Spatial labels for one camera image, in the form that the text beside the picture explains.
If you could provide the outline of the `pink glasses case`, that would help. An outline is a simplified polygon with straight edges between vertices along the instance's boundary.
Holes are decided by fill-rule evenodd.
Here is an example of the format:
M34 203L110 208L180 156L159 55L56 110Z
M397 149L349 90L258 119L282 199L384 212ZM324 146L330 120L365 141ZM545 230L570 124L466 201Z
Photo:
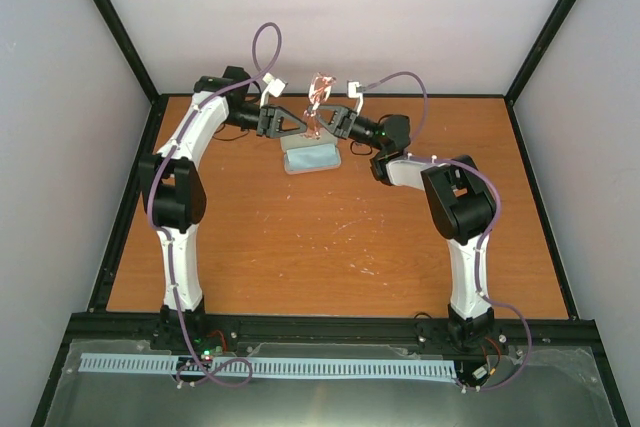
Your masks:
M321 128L318 138L296 134L280 139L284 170L289 175L337 169L341 166L338 139Z

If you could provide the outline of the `light blue cleaning cloth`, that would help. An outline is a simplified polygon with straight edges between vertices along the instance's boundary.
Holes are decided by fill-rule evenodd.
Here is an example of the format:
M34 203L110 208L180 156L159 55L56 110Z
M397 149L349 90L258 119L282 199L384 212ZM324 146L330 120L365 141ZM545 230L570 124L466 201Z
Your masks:
M291 149L286 154L288 168L291 171L335 167L340 164L339 152L333 144L322 144Z

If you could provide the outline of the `thin brown frame glasses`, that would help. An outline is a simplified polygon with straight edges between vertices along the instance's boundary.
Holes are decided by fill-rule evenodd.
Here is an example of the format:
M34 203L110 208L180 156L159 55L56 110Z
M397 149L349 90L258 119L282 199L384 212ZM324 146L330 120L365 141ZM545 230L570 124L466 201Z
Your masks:
M310 82L308 91L309 105L303 113L303 120L307 126L304 136L309 139L320 137L319 107L325 103L331 94L336 78L323 73L316 73Z

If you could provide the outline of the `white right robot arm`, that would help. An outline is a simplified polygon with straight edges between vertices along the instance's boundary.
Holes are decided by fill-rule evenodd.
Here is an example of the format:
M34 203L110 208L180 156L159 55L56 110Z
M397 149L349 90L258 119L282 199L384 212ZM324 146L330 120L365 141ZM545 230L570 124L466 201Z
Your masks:
M495 319L488 294L487 246L500 209L489 181L468 155L441 160L409 153L406 115L374 121L346 106L328 105L319 108L318 121L335 137L375 151L370 165L377 181L425 193L432 222L447 242L451 261L448 336L457 350L469 349L489 333Z

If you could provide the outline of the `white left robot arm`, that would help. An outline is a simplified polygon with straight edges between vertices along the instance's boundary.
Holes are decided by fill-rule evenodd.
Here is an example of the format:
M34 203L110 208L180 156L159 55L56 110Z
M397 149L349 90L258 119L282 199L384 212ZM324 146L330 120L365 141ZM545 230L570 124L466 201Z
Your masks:
M207 197L198 167L216 131L229 122L259 136L282 138L303 132L305 123L268 99L280 96L286 82L271 73L258 104L246 100L249 85L256 82L239 67L228 67L224 76L201 77L194 86L189 107L169 140L157 152L144 154L138 164L144 211L156 232L165 275L162 314L175 322L172 335L186 349L201 347L208 325L204 295L197 267L197 231Z

